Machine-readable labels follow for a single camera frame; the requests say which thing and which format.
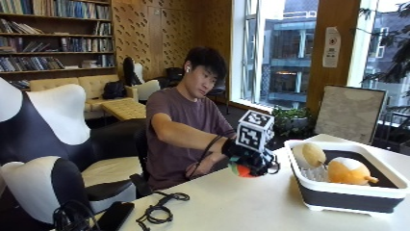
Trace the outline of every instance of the white chair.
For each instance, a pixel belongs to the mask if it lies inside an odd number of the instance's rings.
[[[126,83],[134,89],[138,89],[139,101],[146,103],[151,95],[160,90],[160,83],[158,80],[144,80],[143,69],[143,65],[140,63],[135,63],[131,57],[124,59],[123,72]]]

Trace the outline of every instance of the window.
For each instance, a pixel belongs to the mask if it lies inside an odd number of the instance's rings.
[[[235,0],[244,4],[234,11],[235,20],[243,15],[246,33],[236,26],[234,36],[234,62],[239,56],[240,75],[232,75],[232,100],[265,107],[299,108],[307,103],[311,58],[317,23],[319,0]]]
[[[373,19],[369,23],[373,23],[373,35],[371,36],[368,59],[365,62],[364,75],[388,73],[393,66],[393,57],[399,50],[399,43],[392,46],[381,45],[381,39],[389,32],[401,31],[409,24],[409,17],[399,17],[397,4],[408,2],[407,0],[380,0],[379,8]],[[409,38],[409,35],[400,35],[401,38]],[[361,87],[367,89],[387,90],[388,91],[388,105],[392,106],[409,106],[410,98],[405,96],[405,92],[410,90],[410,74],[396,74],[393,81],[384,81],[381,79],[364,80]]]

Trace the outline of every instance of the wooden wall panel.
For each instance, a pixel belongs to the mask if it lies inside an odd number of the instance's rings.
[[[196,45],[216,47],[230,61],[232,0],[114,0],[118,62],[143,63],[144,79],[183,66]]]
[[[348,84],[355,47],[355,34],[352,33],[352,28],[357,27],[359,12],[360,1],[320,0],[307,102],[307,106],[313,113],[320,111],[325,85],[347,86]],[[328,68],[323,65],[325,28],[335,26],[341,34],[341,50],[339,66],[336,68]]]
[[[139,0],[116,0],[114,20],[120,76],[126,57],[140,62],[147,73],[152,68],[148,8]]]

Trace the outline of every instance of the white table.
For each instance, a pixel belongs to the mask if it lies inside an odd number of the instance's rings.
[[[311,141],[347,141],[317,135]],[[367,146],[368,150],[410,179],[410,157]],[[152,230],[178,231],[267,231],[267,230],[332,230],[332,231],[401,231],[410,230],[410,195],[383,218],[371,215],[311,211],[303,202],[285,149],[276,151],[283,169],[275,175],[242,178],[227,168],[208,176],[176,186],[166,193],[187,193],[191,201],[171,200],[166,206],[175,220],[151,224]],[[136,218],[155,205],[162,195],[154,194],[135,201],[136,208],[122,231],[143,230]]]

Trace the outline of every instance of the yellow fruit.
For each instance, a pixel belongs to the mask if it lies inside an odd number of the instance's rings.
[[[329,182],[349,185],[365,185],[371,181],[377,183],[379,179],[371,176],[369,168],[363,162],[345,158],[335,158],[328,165]]]
[[[304,143],[293,149],[293,156],[297,164],[303,168],[316,168],[325,163],[325,153],[321,147],[315,143]]]

